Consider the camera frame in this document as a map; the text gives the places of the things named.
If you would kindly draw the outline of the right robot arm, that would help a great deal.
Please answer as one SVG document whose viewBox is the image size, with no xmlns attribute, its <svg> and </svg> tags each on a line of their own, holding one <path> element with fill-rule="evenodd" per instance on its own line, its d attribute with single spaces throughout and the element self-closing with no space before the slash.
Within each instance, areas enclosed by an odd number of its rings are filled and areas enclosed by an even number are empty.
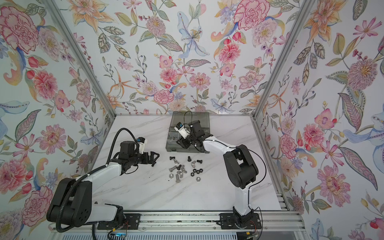
<svg viewBox="0 0 384 240">
<path fill-rule="evenodd" d="M 249 204 L 248 188 L 259 174 L 251 151 L 245 145 L 230 145 L 205 133 L 200 121 L 191 122 L 187 127 L 179 122 L 174 129 L 180 134 L 177 144 L 182 148 L 193 146 L 199 152 L 215 153 L 224 158 L 229 180 L 236 188 L 233 219 L 239 223 L 249 221 L 253 217 L 253 210 Z"/>
</svg>

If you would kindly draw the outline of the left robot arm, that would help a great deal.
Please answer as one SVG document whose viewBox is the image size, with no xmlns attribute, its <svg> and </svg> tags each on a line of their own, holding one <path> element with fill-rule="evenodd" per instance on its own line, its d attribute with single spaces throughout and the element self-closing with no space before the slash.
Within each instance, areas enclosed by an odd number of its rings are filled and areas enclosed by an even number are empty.
<svg viewBox="0 0 384 240">
<path fill-rule="evenodd" d="M 159 157 L 155 152 L 144 152 L 123 159 L 115 154 L 109 163 L 81 177 L 61 180 L 47 211 L 47 220 L 56 224 L 59 233 L 101 222 L 113 228 L 122 227 L 128 221 L 124 208 L 114 204 L 97 204 L 93 194 L 104 184 L 128 174 L 133 166 L 153 167 Z"/>
</svg>

